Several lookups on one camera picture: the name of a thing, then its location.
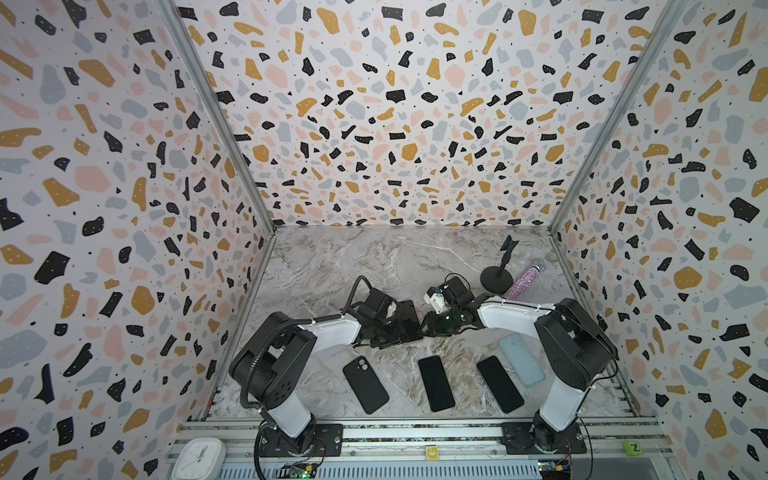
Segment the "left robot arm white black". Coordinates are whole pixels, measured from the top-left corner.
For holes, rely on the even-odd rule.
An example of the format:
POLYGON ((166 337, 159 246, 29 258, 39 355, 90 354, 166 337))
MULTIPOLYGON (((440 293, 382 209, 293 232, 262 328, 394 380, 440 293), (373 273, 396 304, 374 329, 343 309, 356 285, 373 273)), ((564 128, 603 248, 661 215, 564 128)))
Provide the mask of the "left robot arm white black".
POLYGON ((240 387, 239 404, 256 411, 290 440, 310 436, 314 416, 295 394, 314 353, 366 340, 395 316, 398 302, 378 289, 340 312, 291 318, 270 314, 235 355, 229 376, 240 387))

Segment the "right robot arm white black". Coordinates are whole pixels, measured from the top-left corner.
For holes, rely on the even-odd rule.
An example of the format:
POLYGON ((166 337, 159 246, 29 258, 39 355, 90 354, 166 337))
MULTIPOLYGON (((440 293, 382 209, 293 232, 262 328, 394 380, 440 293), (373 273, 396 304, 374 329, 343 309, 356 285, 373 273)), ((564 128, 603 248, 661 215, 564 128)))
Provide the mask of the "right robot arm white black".
POLYGON ((473 327, 507 330, 540 342, 555 379, 537 417, 552 432, 573 424, 595 378, 618 358, 616 346, 573 298, 535 304, 489 293, 476 296, 454 277, 429 288, 424 301, 432 308, 424 327, 436 336, 473 327))

